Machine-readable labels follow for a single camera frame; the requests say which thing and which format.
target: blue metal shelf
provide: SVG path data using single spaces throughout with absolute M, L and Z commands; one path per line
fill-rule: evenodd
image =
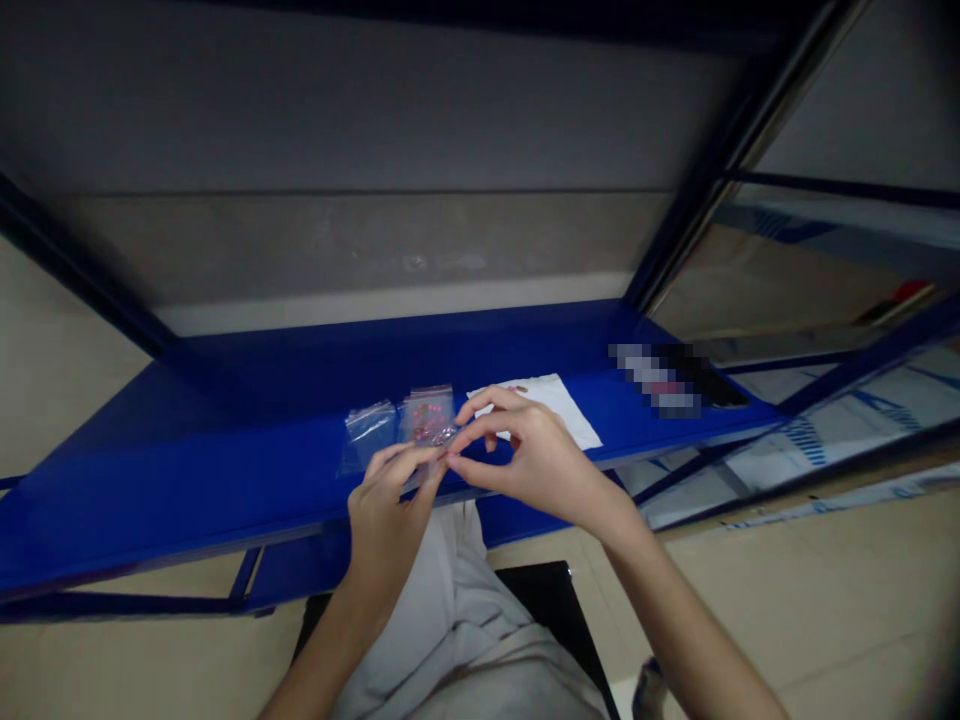
M 601 468 L 783 420 L 755 398 L 657 419 L 611 369 L 607 344 L 673 341 L 619 300 L 183 341 L 0 503 L 0 593 L 317 533 L 345 517 L 359 481 L 336 477 L 347 411 L 411 387 L 452 382 L 462 402 L 492 382 L 559 372 L 604 442 L 587 453 Z M 508 459 L 506 447 L 492 457 Z M 445 480 L 447 501 L 475 494 Z

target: small plastic bag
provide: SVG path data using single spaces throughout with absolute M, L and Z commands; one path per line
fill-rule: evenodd
M 460 428 L 450 428 L 449 431 L 444 434 L 443 442 L 437 446 L 440 448 L 437 452 L 437 456 L 424 463 L 414 471 L 413 475 L 411 475 L 410 478 L 403 484 L 403 489 L 400 491 L 401 495 L 418 489 L 423 484 L 424 480 L 433 475 L 434 471 L 437 469 L 437 464 L 443 458 L 447 448 L 450 447 L 453 439 L 459 434 Z
M 444 450 L 460 432 L 453 413 L 453 388 L 436 385 L 417 388 L 400 405 L 400 441 L 414 442 L 422 447 L 437 447 Z M 403 492 L 419 488 L 422 482 L 436 469 L 443 452 L 437 458 L 417 468 L 403 486 Z
M 346 437 L 338 475 L 364 472 L 373 454 L 393 445 L 397 439 L 397 410 L 389 400 L 351 410 L 344 424 Z
M 456 429 L 456 423 L 450 385 L 411 390 L 400 405 L 401 442 L 439 446 L 446 441 L 451 429 Z

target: finger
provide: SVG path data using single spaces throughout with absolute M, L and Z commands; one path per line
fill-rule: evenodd
M 385 447 L 383 450 L 375 452 L 373 457 L 370 458 L 370 464 L 367 465 L 367 472 L 363 476 L 363 479 L 366 480 L 376 475 L 390 460 L 412 446 L 413 443 L 397 443 L 396 445 L 391 445 L 390 447 Z
M 471 485 L 493 492 L 504 492 L 512 474 L 509 465 L 478 463 L 460 455 L 451 455 L 447 458 L 447 463 L 451 470 Z
M 443 476 L 446 475 L 448 467 L 449 465 L 446 459 L 440 460 L 430 476 L 420 485 L 417 496 L 412 501 L 413 507 L 411 510 L 424 525 L 426 525 L 427 518 L 430 517 L 430 512 L 433 510 L 433 501 L 437 497 L 437 488 L 440 487 L 440 481 L 443 480 Z
M 457 413 L 457 425 L 465 424 L 471 415 L 491 404 L 504 410 L 518 410 L 529 405 L 530 401 L 499 385 L 491 385 L 463 404 L 460 412 Z
M 390 467 L 383 473 L 383 482 L 394 485 L 399 489 L 410 478 L 414 470 L 425 462 L 439 457 L 442 453 L 443 448 L 438 447 L 409 447 L 390 463 Z
M 460 434 L 450 443 L 449 451 L 454 454 L 463 452 L 467 445 L 487 434 L 496 435 L 498 432 L 504 431 L 509 433 L 519 432 L 520 423 L 520 415 L 514 412 L 481 415 L 460 431 Z

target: black object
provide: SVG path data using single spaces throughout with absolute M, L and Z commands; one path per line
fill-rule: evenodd
M 678 380 L 690 383 L 693 391 L 713 407 L 738 408 L 750 404 L 747 396 L 718 373 L 709 360 L 694 355 L 689 345 L 671 343 L 657 345 L 653 350 L 677 373 Z
M 610 685 L 607 683 L 607 676 L 603 674 L 600 656 L 597 655 L 597 648 L 590 635 L 590 628 L 587 627 L 587 621 L 580 609 L 580 602 L 577 600 L 577 593 L 573 589 L 570 566 L 560 560 L 498 570 L 497 577 L 530 611 L 534 622 L 552 632 L 557 642 L 580 663 L 580 667 L 603 695 L 603 702 L 607 706 L 610 720 L 620 720 L 617 706 L 613 702 L 613 693 L 610 692 Z M 310 639 L 310 635 L 313 634 L 313 629 L 317 626 L 324 610 L 327 609 L 330 597 L 331 593 L 325 593 L 314 595 L 307 600 L 307 607 L 303 613 L 303 627 L 297 639 L 293 660 L 297 659 L 303 646 Z

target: gray wall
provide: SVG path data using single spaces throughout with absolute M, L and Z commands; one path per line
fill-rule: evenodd
M 7 5 L 0 137 L 45 194 L 672 189 L 737 71 L 199 3 Z
M 940 5 L 873 0 L 757 170 L 960 190 L 960 48 Z

